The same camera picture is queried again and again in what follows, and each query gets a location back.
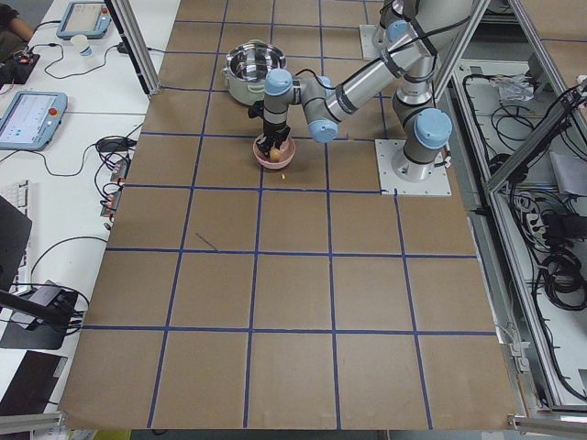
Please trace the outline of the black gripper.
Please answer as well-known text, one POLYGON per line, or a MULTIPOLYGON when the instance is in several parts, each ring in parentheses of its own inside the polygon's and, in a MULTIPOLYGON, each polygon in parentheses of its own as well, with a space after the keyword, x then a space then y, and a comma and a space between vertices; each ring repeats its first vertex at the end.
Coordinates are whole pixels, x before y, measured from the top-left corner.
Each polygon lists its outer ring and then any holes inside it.
POLYGON ((273 148, 280 149, 290 136, 287 125, 287 111, 275 113, 267 109, 264 103, 254 103, 248 110, 249 118, 259 117, 263 120, 263 133, 255 140, 259 153, 266 159, 273 148))

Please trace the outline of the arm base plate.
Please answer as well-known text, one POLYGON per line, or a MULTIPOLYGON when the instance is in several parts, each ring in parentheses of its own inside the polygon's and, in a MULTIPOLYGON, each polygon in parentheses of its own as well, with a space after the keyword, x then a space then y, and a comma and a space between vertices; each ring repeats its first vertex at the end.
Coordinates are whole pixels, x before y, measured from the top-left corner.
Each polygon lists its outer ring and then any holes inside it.
POLYGON ((408 44, 415 33, 409 25, 392 26, 392 30, 383 30, 379 25, 360 25, 360 46, 362 58, 366 61, 379 58, 387 50, 394 50, 408 44))
POLYGON ((440 149, 433 162, 416 164, 404 155, 402 139, 376 139, 374 143, 381 194, 423 197, 452 195, 440 149))

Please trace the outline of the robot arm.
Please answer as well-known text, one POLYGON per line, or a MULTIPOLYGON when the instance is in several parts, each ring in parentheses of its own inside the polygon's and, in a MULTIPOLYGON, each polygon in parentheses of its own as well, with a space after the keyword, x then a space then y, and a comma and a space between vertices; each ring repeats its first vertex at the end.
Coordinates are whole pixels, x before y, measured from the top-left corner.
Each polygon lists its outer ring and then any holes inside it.
POLYGON ((375 37, 377 58, 336 86, 303 70, 293 75, 274 69, 266 77, 264 97, 249 109, 263 121, 255 146, 269 160, 278 160, 290 136, 290 106, 303 108, 314 141, 327 143, 338 126, 394 81, 393 109, 406 141, 392 159, 393 171, 408 182, 421 182, 435 166, 452 132, 449 117, 433 105, 432 79, 440 50, 452 43, 471 19, 470 1, 386 1, 375 37))

